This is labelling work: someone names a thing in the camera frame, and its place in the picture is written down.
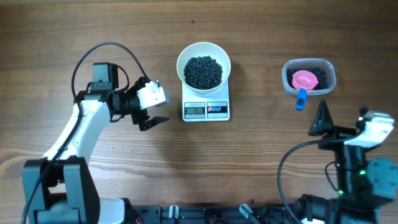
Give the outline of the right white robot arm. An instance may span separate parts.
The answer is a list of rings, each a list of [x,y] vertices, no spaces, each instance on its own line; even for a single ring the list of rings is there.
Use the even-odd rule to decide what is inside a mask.
[[[354,128],[335,126],[326,101],[318,106],[308,133],[321,136],[318,148],[334,153],[337,198],[303,194],[295,201],[293,214],[300,221],[323,223],[377,223],[379,207],[397,197],[397,164],[366,154],[381,146],[394,129],[387,113],[361,108]]]

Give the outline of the pink scoop blue handle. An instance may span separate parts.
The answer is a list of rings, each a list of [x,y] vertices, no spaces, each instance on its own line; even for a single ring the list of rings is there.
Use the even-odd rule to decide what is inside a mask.
[[[312,72],[299,70],[293,74],[292,84],[298,90],[296,110],[303,111],[307,102],[307,91],[313,90],[318,85],[318,78]]]

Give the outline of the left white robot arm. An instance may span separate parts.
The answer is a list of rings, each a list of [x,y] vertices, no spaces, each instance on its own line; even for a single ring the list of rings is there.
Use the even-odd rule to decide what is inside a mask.
[[[119,87],[115,63],[93,64],[93,79],[75,95],[72,116],[41,159],[22,168],[25,207],[22,223],[142,223],[126,198],[100,198],[88,169],[103,129],[129,115],[141,131],[166,122],[147,109],[168,103],[166,90],[147,75]]]

